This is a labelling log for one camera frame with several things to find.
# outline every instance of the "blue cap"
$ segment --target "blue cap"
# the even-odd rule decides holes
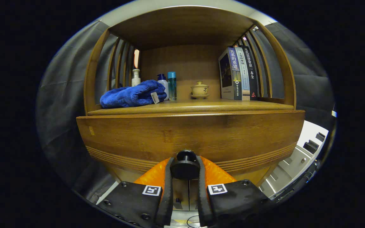
[[[164,74],[163,74],[163,73],[158,74],[158,75],[157,75],[157,80],[158,80],[158,81],[160,81],[160,80],[165,80]]]
[[[175,78],[176,77],[176,73],[175,71],[171,71],[167,73],[167,78]]]

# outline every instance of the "shelf board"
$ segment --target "shelf board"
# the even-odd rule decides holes
[[[252,110],[294,110],[292,105],[277,104],[266,101],[235,101],[227,99],[190,99],[164,101],[157,104],[129,108],[100,109],[88,112],[89,116],[149,114],[149,113],[181,113],[181,112],[220,112],[220,111],[252,111]]]
[[[132,17],[110,32],[139,50],[174,45],[233,45],[252,19],[206,6],[175,6]]]

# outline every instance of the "white wall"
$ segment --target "white wall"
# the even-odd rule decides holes
[[[117,23],[123,22],[124,20],[136,17],[149,11],[171,6],[188,5],[210,6],[229,10],[231,12],[239,13],[244,16],[256,19],[263,25],[276,22],[276,20],[268,17],[260,11],[234,0],[135,0],[104,14],[103,16],[99,17],[98,20],[106,23],[109,26],[114,26]]]

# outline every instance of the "book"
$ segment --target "book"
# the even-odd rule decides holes
[[[240,69],[235,49],[228,47],[218,60],[221,76],[221,98],[242,100]]]
[[[259,97],[259,87],[258,87],[258,77],[257,69],[255,66],[253,53],[250,48],[246,45],[240,45],[245,52],[245,59],[247,65],[247,71],[249,75],[249,90],[250,90],[250,100],[257,100]]]
[[[247,64],[245,54],[242,47],[235,47],[237,61],[239,62],[240,78],[242,84],[242,100],[250,100],[249,73],[247,72]]]

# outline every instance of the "blue towel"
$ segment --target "blue towel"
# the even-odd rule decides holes
[[[134,87],[113,89],[102,95],[99,102],[103,108],[136,107],[154,104],[152,92],[157,92],[160,102],[164,101],[167,94],[165,87],[155,80],[144,81]]]

